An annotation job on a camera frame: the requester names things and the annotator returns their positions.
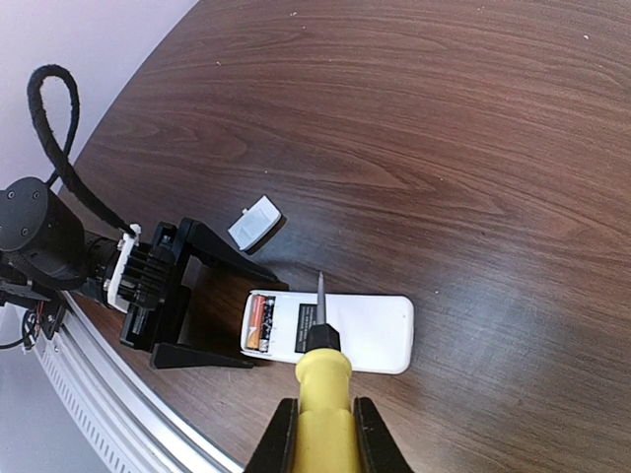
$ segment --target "screwdriver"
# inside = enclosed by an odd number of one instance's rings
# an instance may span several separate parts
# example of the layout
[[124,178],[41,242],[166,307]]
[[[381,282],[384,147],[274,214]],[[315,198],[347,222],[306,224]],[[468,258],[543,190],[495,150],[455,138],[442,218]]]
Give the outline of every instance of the screwdriver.
[[301,387],[294,473],[361,471],[351,414],[351,372],[351,364],[341,352],[339,333],[326,322],[320,272],[315,325],[307,334],[307,352],[296,365]]

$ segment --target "brown wood surface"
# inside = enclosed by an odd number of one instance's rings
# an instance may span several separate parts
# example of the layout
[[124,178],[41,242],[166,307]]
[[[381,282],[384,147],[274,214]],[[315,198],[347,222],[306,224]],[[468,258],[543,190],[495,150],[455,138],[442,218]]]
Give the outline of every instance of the brown wood surface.
[[[321,269],[331,292],[411,298],[410,369],[353,391],[415,470],[629,471],[630,94],[622,0],[214,0],[78,171],[146,234],[188,216],[228,237],[267,194],[287,223],[252,259],[293,290]],[[189,336],[236,346],[252,284],[194,273]],[[152,372],[88,307],[240,462],[298,392],[282,364]]]

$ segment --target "white metal frame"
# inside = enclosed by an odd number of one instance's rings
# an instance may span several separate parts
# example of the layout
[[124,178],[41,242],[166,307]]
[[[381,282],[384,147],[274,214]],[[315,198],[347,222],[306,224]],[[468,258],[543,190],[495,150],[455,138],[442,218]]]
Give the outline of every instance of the white metal frame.
[[151,390],[70,295],[71,310],[35,352],[68,412],[115,473],[243,471]]

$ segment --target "black cable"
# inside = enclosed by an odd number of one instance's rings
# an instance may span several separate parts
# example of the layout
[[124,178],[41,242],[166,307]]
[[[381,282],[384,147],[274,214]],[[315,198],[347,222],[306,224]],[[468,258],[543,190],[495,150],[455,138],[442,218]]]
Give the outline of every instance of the black cable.
[[22,338],[20,340],[16,340],[15,342],[7,343],[6,345],[0,345],[0,350],[10,350],[12,348],[19,347],[23,343],[27,343],[29,341],[29,338],[31,337],[31,335],[35,333],[35,324],[33,325],[33,327],[31,327],[31,330],[29,330],[29,332],[26,334],[24,333],[24,326],[29,321],[29,316],[31,314],[33,314],[33,312],[31,310],[27,310],[24,314],[24,317],[22,318],[22,333],[23,333]]
[[[50,128],[50,123],[48,122],[48,118],[46,116],[46,110],[43,107],[41,87],[43,86],[44,80],[48,77],[58,77],[61,79],[70,93],[70,102],[72,106],[70,127],[68,128],[68,136],[66,137],[66,144],[64,145],[63,150],[59,147],[57,140],[55,140],[54,133]],[[39,142],[41,143],[44,152],[52,162],[52,165],[55,166],[55,172],[48,179],[46,184],[52,185],[57,178],[57,174],[68,190],[75,194],[77,199],[79,199],[79,201],[93,214],[115,229],[121,229],[122,231],[135,236],[135,232],[129,227],[129,225],[106,204],[104,204],[103,201],[101,201],[99,197],[97,197],[86,186],[68,161],[70,147],[74,141],[74,137],[77,132],[77,125],[79,123],[79,92],[77,89],[77,83],[72,75],[70,75],[70,72],[63,67],[54,64],[41,66],[31,75],[27,92],[29,96],[29,111],[31,112],[33,127],[37,132],[37,137],[39,138]]]

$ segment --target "metal probe tip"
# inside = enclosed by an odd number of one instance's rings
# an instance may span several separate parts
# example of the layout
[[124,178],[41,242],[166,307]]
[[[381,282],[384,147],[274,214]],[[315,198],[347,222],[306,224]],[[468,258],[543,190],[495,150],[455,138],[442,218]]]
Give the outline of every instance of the metal probe tip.
[[326,323],[326,292],[324,291],[324,274],[319,272],[317,278],[317,308],[315,309],[315,323],[324,325]]

